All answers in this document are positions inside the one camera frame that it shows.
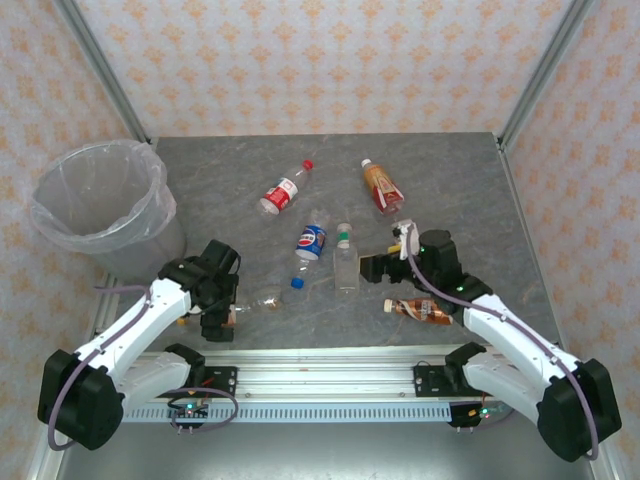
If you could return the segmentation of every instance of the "plastic bottle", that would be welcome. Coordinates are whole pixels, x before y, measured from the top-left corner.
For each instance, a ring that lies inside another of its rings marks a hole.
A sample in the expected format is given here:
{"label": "plastic bottle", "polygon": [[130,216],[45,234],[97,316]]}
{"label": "plastic bottle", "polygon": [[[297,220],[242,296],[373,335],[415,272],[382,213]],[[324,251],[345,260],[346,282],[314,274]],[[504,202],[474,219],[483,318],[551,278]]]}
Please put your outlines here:
{"label": "plastic bottle", "polygon": [[400,210],[404,205],[404,195],[400,193],[387,172],[380,165],[371,163],[368,158],[360,164],[364,169],[364,180],[378,210],[383,215],[391,215]]}
{"label": "plastic bottle", "polygon": [[289,169],[260,199],[258,211],[268,216],[278,215],[307,183],[312,169],[311,160],[305,160],[301,166]]}
{"label": "plastic bottle", "polygon": [[433,323],[435,325],[451,325],[452,318],[438,308],[431,298],[414,298],[412,300],[384,301],[386,313],[399,313],[414,318],[419,322]]}
{"label": "plastic bottle", "polygon": [[312,210],[307,226],[304,227],[294,255],[294,274],[291,286],[300,290],[309,271],[316,264],[327,239],[329,214],[324,210]]}
{"label": "plastic bottle", "polygon": [[338,225],[338,246],[333,251],[336,296],[351,298],[360,291],[360,263],[348,223]]}
{"label": "plastic bottle", "polygon": [[254,292],[250,297],[238,295],[234,310],[236,313],[270,313],[282,307],[280,300],[282,289],[278,285],[269,285]]}

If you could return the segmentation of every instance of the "robotic arm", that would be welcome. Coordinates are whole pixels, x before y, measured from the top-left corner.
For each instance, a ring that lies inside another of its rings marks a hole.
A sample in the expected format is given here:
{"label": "robotic arm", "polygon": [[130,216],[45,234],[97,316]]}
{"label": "robotic arm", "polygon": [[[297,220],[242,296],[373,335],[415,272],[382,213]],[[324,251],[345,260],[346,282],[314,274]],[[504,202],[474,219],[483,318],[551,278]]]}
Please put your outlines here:
{"label": "robotic arm", "polygon": [[226,327],[238,286],[238,275],[229,273],[236,261],[239,265],[235,250],[212,240],[201,256],[166,264],[151,285],[150,298],[143,296],[107,331],[73,354],[55,352],[44,368],[39,420],[48,424],[53,415],[56,430],[94,450],[111,438],[124,414],[183,385],[200,385],[204,359],[182,345],[130,367],[165,328],[190,311],[201,314],[207,340],[232,338],[233,330]]}
{"label": "robotic arm", "polygon": [[[582,363],[551,344],[491,288],[463,273],[449,232],[430,230],[418,236],[411,220],[394,227],[400,252],[362,258],[365,279],[378,283],[388,274],[392,283],[413,282],[433,295],[438,308],[509,360],[495,358],[471,342],[445,358],[443,378],[432,379],[434,385],[445,382],[454,392],[474,389],[504,401],[536,424],[547,445],[564,460],[575,461],[590,449],[597,456],[598,443],[621,428],[607,369],[594,359]],[[428,381],[420,391],[430,391]]]}

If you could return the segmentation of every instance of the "blue bottle cap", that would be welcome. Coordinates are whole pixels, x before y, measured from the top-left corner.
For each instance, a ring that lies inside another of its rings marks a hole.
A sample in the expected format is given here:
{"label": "blue bottle cap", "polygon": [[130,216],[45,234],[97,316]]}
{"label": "blue bottle cap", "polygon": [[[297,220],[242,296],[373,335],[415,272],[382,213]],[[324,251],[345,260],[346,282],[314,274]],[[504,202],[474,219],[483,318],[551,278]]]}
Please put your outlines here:
{"label": "blue bottle cap", "polygon": [[293,278],[291,279],[291,286],[300,290],[302,287],[304,287],[304,280],[298,277]]}

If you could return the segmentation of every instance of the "trash can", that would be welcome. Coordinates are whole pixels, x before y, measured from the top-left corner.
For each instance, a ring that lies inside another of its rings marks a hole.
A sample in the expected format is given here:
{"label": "trash can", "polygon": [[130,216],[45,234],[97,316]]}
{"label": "trash can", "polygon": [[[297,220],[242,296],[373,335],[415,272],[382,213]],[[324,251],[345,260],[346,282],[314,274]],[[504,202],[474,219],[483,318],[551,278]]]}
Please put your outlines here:
{"label": "trash can", "polygon": [[33,193],[36,228],[126,283],[149,283],[184,255],[167,170],[146,143],[86,145],[57,159]]}

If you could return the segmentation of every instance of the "patterned wallpaper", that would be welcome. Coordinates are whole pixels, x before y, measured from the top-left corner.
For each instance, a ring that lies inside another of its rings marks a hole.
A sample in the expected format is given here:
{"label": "patterned wallpaper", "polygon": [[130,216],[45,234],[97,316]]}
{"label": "patterned wallpaper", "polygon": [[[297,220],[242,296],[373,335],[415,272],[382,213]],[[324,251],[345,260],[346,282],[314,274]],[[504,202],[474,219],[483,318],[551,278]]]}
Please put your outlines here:
{"label": "patterned wallpaper", "polygon": [[85,142],[126,137],[51,0],[0,3],[0,469],[24,478],[42,367],[89,326],[102,273],[49,244],[28,216],[47,163]]}
{"label": "patterned wallpaper", "polygon": [[151,136],[500,132],[570,0],[79,0]]}
{"label": "patterned wallpaper", "polygon": [[640,9],[600,1],[509,160],[556,317],[571,350],[609,368],[623,415],[616,442],[636,466],[639,139]]}

